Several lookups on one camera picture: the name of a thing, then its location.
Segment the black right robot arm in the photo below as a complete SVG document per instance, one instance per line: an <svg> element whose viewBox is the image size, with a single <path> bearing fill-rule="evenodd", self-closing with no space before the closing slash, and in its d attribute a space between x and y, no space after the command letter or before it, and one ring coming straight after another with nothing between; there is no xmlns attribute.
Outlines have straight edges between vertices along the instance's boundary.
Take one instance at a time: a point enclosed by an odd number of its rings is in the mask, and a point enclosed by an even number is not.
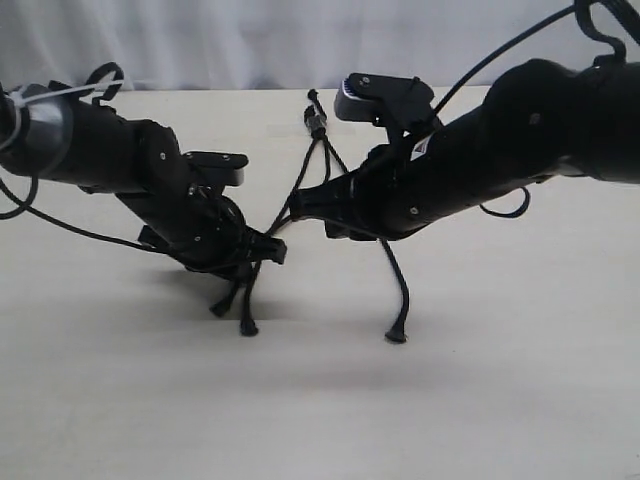
<svg viewBox="0 0 640 480"><path fill-rule="evenodd" d="M639 67L527 61L420 143L419 155L379 146L355 171L299 191L292 218L395 241L556 176L636 184Z"/></svg>

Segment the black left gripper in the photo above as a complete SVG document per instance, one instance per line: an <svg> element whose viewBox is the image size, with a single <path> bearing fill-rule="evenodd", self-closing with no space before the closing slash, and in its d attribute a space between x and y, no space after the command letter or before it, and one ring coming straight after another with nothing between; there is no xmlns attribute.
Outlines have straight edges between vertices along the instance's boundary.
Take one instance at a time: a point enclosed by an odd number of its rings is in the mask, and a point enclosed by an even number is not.
<svg viewBox="0 0 640 480"><path fill-rule="evenodd" d="M286 259L283 240L255 230L247 240L244 225L200 201L139 197L137 216L144 223L140 243L169 254L192 271L230 273L232 290L253 289L262 261L283 265Z"/></svg>

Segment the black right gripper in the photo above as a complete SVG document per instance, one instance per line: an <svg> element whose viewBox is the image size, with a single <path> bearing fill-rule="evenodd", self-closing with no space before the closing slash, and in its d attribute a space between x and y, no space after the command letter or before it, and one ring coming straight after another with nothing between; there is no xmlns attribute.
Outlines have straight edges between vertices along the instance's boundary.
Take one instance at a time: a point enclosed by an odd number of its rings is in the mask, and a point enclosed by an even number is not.
<svg viewBox="0 0 640 480"><path fill-rule="evenodd" d="M392 226L398 217L392 212L400 187L397 153L391 144L379 144L355 170L296 190L290 199L292 220L324 221L330 239L399 240L400 230Z"/></svg>

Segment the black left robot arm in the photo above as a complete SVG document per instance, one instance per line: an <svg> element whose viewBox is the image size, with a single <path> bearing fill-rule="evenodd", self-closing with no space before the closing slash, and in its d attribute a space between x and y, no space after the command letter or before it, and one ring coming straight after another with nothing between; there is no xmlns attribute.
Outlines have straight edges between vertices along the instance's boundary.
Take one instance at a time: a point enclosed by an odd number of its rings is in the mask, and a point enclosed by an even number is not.
<svg viewBox="0 0 640 480"><path fill-rule="evenodd" d="M115 196L143 223L138 248L192 272L231 279L255 262L284 262L285 243L249 226L224 193L242 184L248 163L244 154L182 151L171 128L54 85L1 95L2 168Z"/></svg>

